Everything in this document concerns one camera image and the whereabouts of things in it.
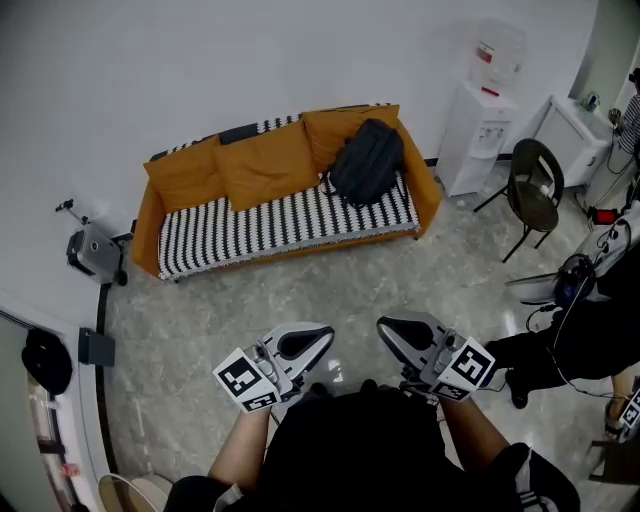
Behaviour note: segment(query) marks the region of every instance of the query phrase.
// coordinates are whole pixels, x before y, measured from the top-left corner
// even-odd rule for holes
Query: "white cabinet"
[[[564,186],[588,183],[609,154],[612,127],[573,100],[551,97],[551,106],[535,135],[558,160]]]

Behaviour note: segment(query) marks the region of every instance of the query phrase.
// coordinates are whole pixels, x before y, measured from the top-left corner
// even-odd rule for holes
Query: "chair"
[[[509,206],[523,223],[522,238],[502,263],[516,252],[532,230],[544,233],[536,249],[558,225],[558,205],[564,190],[564,176],[549,149],[535,139],[523,139],[513,148],[511,172],[507,184],[478,206],[480,211],[506,192]]]

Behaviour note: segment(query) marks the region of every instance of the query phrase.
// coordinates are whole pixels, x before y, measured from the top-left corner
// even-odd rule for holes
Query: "sofa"
[[[151,157],[132,243],[135,264],[163,280],[251,262],[424,234],[441,199],[398,105],[359,105],[241,126]],[[322,180],[368,118],[395,128],[404,171],[355,208]]]

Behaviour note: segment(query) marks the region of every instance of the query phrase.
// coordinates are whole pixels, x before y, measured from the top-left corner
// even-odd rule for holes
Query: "black and white striped blanket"
[[[246,138],[297,121],[299,115],[265,120],[223,132]],[[154,155],[152,160],[200,141]],[[241,212],[228,197],[167,214],[158,244],[161,279],[257,260],[276,254],[359,240],[388,233],[417,232],[418,215],[403,178],[370,206],[355,208],[318,186]]]

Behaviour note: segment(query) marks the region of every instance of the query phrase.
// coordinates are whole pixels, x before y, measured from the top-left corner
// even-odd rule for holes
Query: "orange cushion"
[[[217,146],[213,153],[231,209],[236,212],[315,187],[319,182],[302,121]]]
[[[211,151],[218,145],[220,140],[216,135],[144,164],[149,181],[160,195],[167,213],[226,195]]]
[[[365,120],[380,119],[395,130],[399,110],[400,105],[389,105],[316,110],[302,114],[316,170],[328,170],[346,140],[355,136]]]

